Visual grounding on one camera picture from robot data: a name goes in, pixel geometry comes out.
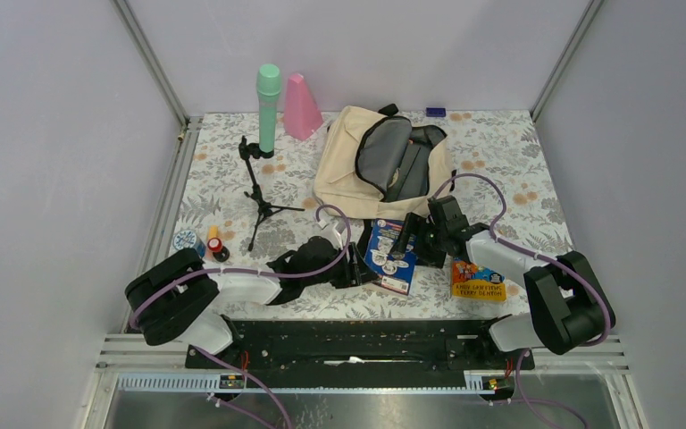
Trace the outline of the blue comic paperback book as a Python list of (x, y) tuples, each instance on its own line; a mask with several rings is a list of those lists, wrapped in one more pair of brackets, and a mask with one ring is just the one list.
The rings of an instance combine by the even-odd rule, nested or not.
[(408, 240), (405, 250), (396, 249), (402, 227), (400, 221), (373, 220), (364, 261), (376, 274), (372, 282), (376, 290), (406, 298), (411, 294), (417, 258), (413, 252), (414, 237)]

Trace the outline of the beige canvas backpack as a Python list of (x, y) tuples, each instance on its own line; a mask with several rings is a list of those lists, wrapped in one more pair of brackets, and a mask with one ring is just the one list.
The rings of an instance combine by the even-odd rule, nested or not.
[[(384, 202), (408, 143), (431, 147), (425, 197)], [(314, 178), (314, 196), (354, 219), (402, 221), (408, 213), (426, 216), (428, 199), (448, 194), (444, 184), (456, 173), (448, 134), (437, 125), (415, 126), (403, 115), (385, 115), (347, 106), (328, 129)]]

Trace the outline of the black moon paperback book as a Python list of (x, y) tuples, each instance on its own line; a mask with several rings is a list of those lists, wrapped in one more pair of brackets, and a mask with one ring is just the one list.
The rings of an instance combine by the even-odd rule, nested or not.
[(384, 202), (425, 197), (429, 190), (429, 156), (431, 147), (408, 143), (400, 164), (388, 185)]

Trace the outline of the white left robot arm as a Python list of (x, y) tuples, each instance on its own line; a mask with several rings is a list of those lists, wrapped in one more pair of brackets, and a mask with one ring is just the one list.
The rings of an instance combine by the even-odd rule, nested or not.
[(342, 221), (324, 225), (299, 248), (288, 250), (265, 269), (206, 268), (193, 248), (184, 248), (142, 273), (124, 289), (130, 326), (149, 346), (179, 341), (206, 351), (221, 367), (241, 355), (237, 331), (225, 315), (212, 314), (215, 302), (279, 306), (298, 299), (311, 286), (328, 283), (348, 289), (377, 280)]

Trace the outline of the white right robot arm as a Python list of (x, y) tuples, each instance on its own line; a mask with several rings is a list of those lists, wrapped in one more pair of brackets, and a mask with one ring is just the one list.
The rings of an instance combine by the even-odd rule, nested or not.
[(498, 236), (484, 223), (469, 223), (453, 197), (432, 198), (429, 214), (406, 216), (389, 250), (401, 259), (413, 251), (425, 265), (441, 267), (447, 257), (488, 268), (525, 288), (528, 310), (489, 322), (476, 345), (482, 364), (502, 366), (518, 349), (547, 349), (563, 355), (604, 341), (615, 314), (590, 262), (570, 251), (551, 257)]

